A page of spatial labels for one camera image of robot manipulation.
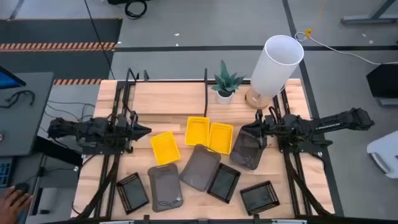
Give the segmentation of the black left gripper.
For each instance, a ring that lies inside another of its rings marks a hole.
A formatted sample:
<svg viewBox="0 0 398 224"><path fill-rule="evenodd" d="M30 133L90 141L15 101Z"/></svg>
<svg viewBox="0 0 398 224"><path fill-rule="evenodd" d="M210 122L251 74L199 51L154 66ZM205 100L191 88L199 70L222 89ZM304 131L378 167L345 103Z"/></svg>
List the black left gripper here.
<svg viewBox="0 0 398 224"><path fill-rule="evenodd" d="M130 141L138 141L140 138L152 132L151 128L142 126L137 121L136 112L130 114L132 119L131 123L128 123L127 118L123 114L118 114L118 122L113 126L113 132L110 140L111 146L120 146L123 139Z"/></svg>

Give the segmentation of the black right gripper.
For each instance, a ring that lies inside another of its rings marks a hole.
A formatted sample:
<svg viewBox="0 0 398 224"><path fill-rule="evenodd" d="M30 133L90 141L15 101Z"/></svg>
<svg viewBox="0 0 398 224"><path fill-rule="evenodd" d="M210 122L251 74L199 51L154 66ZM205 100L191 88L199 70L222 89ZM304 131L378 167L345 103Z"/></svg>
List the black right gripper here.
<svg viewBox="0 0 398 224"><path fill-rule="evenodd" d="M255 125L258 128L264 128L265 122L263 121L263 113L258 109L255 114ZM286 114L280 121L277 120L275 115L266 115L266 131L261 130L261 149L267 147L267 136L277 136L292 138L295 136L295 115Z"/></svg>

